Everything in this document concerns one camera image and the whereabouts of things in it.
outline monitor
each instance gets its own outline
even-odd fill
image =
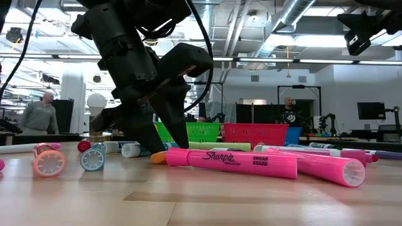
[[[357,103],[359,120],[385,119],[385,105],[383,102]]]

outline green basket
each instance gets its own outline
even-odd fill
[[[220,123],[187,122],[188,141],[216,142]],[[163,142],[175,142],[162,122],[156,123],[159,137]]]

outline red basket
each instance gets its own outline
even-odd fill
[[[251,143],[254,148],[258,143],[283,146],[287,124],[241,124],[225,123],[222,139],[230,143]]]

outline man in black shirt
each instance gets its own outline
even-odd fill
[[[293,98],[285,97],[285,107],[282,109],[282,119],[284,123],[289,124],[290,127],[300,127],[300,118],[293,112]]]

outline table surface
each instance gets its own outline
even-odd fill
[[[367,167],[360,188],[299,174],[297,180],[197,168],[155,166],[108,154],[103,171],[85,172],[77,143],[58,178],[39,178],[33,155],[0,155],[1,225],[401,225],[402,161]]]

